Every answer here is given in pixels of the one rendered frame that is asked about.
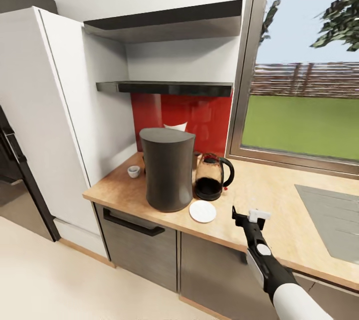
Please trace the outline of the paper coffee filter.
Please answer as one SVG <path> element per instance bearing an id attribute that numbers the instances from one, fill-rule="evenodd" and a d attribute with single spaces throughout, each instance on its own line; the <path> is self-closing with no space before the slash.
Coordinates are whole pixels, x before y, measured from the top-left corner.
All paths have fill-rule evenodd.
<path id="1" fill-rule="evenodd" d="M 185 124 L 181 124 L 181 125 L 177 125 L 177 126 L 168 126 L 168 125 L 165 125 L 165 128 L 177 129 L 177 130 L 185 131 L 186 125 L 187 125 L 187 122 L 186 122 Z"/>

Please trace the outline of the electric kettle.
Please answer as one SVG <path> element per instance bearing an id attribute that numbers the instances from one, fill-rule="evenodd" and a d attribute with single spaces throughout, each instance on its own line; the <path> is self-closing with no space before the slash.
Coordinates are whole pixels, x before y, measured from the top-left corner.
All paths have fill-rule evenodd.
<path id="1" fill-rule="evenodd" d="M 228 186 L 234 180 L 234 166 L 224 157 L 219 157 L 213 153 L 206 153 L 199 158 L 200 162 L 195 176 L 195 194 L 204 201 L 216 201 L 221 197 L 223 191 L 228 190 Z M 226 164 L 230 168 L 230 177 L 224 182 L 224 168 Z"/>

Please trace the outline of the saucer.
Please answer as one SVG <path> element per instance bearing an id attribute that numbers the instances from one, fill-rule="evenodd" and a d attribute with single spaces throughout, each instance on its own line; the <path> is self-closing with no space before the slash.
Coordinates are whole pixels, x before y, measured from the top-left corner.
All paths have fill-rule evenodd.
<path id="1" fill-rule="evenodd" d="M 190 215 L 197 221 L 210 222 L 216 216 L 216 209 L 209 201 L 196 201 L 189 208 Z"/>

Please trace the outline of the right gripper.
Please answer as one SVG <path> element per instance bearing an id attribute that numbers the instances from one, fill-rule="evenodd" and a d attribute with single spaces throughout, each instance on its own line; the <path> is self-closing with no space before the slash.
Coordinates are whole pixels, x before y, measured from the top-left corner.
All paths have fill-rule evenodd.
<path id="1" fill-rule="evenodd" d="M 242 214 L 238 214 L 235 210 L 235 206 L 233 205 L 232 207 L 232 219 L 235 219 L 235 225 L 239 226 L 239 227 L 243 227 L 244 228 L 244 232 L 245 232 L 245 236 L 246 233 L 251 230 L 254 229 L 257 232 L 260 231 L 260 233 L 262 233 L 264 224 L 265 224 L 265 219 L 262 218 L 258 218 L 257 222 L 250 222 L 248 217 L 248 215 L 242 215 Z"/>

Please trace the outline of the coffee cup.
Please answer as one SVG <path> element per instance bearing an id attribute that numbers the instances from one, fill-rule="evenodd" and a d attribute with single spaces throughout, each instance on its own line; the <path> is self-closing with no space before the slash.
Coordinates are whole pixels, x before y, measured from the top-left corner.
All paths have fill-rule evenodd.
<path id="1" fill-rule="evenodd" d="M 132 166 L 128 169 L 128 173 L 131 178 L 137 178 L 140 174 L 141 169 L 138 166 Z"/>

